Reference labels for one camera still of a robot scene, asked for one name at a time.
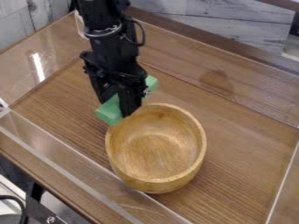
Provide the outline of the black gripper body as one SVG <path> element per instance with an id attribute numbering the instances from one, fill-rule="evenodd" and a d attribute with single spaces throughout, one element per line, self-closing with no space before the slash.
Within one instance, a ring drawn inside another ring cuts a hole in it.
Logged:
<path id="1" fill-rule="evenodd" d="M 104 72 L 117 85 L 128 80 L 146 78 L 145 70 L 137 64 L 138 47 L 136 26 L 142 27 L 129 16 L 82 18 L 82 34 L 89 41 L 90 51 L 79 57 L 86 71 Z"/>

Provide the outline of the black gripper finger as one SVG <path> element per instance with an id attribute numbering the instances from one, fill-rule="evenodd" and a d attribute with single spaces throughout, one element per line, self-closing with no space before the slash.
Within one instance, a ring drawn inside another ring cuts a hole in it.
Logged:
<path id="1" fill-rule="evenodd" d="M 128 117 L 141 107 L 145 97 L 145 78 L 128 80 L 117 85 L 118 108 L 122 117 Z"/>
<path id="2" fill-rule="evenodd" d="M 110 82 L 108 75 L 99 71 L 86 71 L 90 86 L 97 96 L 99 103 L 105 103 L 117 93 L 117 87 Z"/>

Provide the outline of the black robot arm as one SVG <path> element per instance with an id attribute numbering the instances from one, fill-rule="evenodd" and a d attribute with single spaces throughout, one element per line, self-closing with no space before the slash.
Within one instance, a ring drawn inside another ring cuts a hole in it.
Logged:
<path id="1" fill-rule="evenodd" d="M 82 19 L 82 35 L 90 49 L 79 54 L 83 73 L 99 102 L 118 97 L 122 117 L 141 107 L 146 71 L 137 63 L 145 30 L 126 15 L 129 0 L 71 0 Z"/>

